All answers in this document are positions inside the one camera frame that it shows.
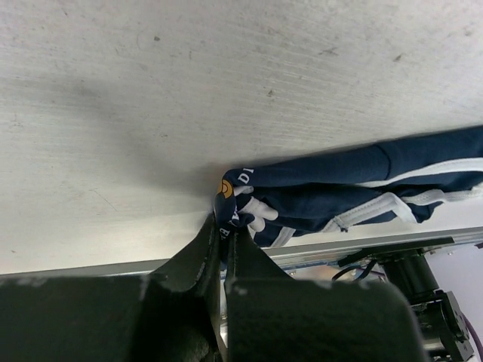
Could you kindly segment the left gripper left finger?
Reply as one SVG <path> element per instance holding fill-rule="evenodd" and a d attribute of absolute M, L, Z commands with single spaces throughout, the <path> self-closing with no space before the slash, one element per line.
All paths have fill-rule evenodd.
<path fill-rule="evenodd" d="M 2 278 L 3 361 L 220 361 L 220 238 L 144 275 Z"/>

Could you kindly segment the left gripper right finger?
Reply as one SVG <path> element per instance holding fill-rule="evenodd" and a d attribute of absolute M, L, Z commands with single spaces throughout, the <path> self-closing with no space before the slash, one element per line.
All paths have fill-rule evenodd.
<path fill-rule="evenodd" d="M 423 361 L 414 313 L 380 282 L 297 280 L 245 229 L 227 242 L 230 361 Z"/>

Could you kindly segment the navy blue underwear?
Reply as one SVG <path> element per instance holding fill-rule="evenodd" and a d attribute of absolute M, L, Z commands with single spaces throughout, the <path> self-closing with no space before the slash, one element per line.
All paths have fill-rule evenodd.
<path fill-rule="evenodd" d="M 479 126 L 228 170 L 214 199 L 222 240 L 248 229 L 260 247 L 399 219 L 420 224 L 442 204 L 482 196 Z"/>

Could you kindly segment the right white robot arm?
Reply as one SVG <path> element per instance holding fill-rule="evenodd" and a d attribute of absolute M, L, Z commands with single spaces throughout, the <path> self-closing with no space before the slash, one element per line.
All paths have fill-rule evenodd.
<path fill-rule="evenodd" d="M 482 343 L 461 311 L 455 295 L 440 289 L 422 247 L 369 247 L 344 257 L 342 268 L 332 279 L 361 270 L 365 279 L 380 266 L 388 282 L 395 285 L 411 305 L 420 325 L 423 347 L 433 361 L 468 361 L 482 356 Z"/>

